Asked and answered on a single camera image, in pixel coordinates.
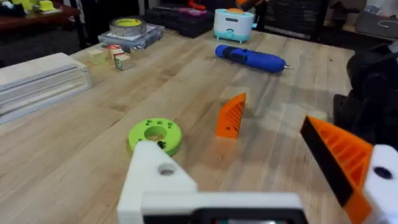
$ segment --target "white toaster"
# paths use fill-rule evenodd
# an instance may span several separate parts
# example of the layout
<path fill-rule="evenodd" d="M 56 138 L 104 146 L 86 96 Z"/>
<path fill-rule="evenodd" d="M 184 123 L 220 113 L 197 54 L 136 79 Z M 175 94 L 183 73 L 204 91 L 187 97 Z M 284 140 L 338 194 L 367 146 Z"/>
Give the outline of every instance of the white toaster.
<path fill-rule="evenodd" d="M 240 9 L 217 9 L 214 18 L 214 35 L 217 39 L 245 42 L 250 38 L 254 14 Z"/>

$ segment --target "blue screwdriver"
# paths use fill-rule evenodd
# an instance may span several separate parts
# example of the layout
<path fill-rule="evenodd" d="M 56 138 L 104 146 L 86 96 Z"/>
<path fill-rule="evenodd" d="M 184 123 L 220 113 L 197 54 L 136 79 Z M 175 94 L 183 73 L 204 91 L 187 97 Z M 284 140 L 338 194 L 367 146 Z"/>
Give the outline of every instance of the blue screwdriver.
<path fill-rule="evenodd" d="M 239 47 L 219 45 L 216 48 L 216 55 L 230 59 L 233 62 L 249 65 L 272 73 L 281 72 L 284 69 L 292 69 L 292 67 L 286 65 L 285 60 L 276 55 L 265 54 Z"/>

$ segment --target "red object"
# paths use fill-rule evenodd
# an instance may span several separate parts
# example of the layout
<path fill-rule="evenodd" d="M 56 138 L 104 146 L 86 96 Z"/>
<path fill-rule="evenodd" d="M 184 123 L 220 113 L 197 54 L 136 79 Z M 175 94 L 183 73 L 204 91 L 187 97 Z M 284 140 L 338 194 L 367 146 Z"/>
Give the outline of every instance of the red object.
<path fill-rule="evenodd" d="M 194 8 L 194 9 L 206 10 L 206 7 L 205 7 L 205 6 L 196 4 L 196 3 L 194 2 L 194 0 L 189 0 L 188 5 L 191 6 L 192 8 Z"/>

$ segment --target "orange 3d printed part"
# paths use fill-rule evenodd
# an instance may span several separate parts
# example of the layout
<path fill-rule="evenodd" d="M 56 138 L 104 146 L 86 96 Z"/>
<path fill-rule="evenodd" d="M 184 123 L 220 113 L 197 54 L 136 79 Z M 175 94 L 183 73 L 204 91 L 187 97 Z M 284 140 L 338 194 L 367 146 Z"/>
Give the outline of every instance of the orange 3d printed part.
<path fill-rule="evenodd" d="M 246 94 L 242 93 L 229 100 L 220 110 L 216 135 L 226 138 L 238 137 Z"/>
<path fill-rule="evenodd" d="M 373 146 L 310 116 L 305 118 L 301 134 L 351 223 L 364 223 L 372 212 L 363 192 Z"/>

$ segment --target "yellow object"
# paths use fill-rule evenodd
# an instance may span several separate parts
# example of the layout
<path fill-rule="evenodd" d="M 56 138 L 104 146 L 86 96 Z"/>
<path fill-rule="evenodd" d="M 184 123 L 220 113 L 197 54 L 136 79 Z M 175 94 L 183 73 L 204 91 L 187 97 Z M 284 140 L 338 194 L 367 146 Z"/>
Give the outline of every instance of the yellow object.
<path fill-rule="evenodd" d="M 141 25 L 141 21 L 138 19 L 119 19 L 116 21 L 116 25 L 124 27 L 132 27 Z"/>
<path fill-rule="evenodd" d="M 52 1 L 49 1 L 49 0 L 39 1 L 39 6 L 40 6 L 41 11 L 56 10 L 54 8 L 54 5 L 52 4 Z"/>
<path fill-rule="evenodd" d="M 32 4 L 30 3 L 30 0 L 13 0 L 12 3 L 22 4 L 25 10 L 32 10 Z"/>
<path fill-rule="evenodd" d="M 242 10 L 236 9 L 236 8 L 228 9 L 227 12 L 232 12 L 232 13 L 237 13 L 237 14 L 244 14 L 244 12 Z"/>

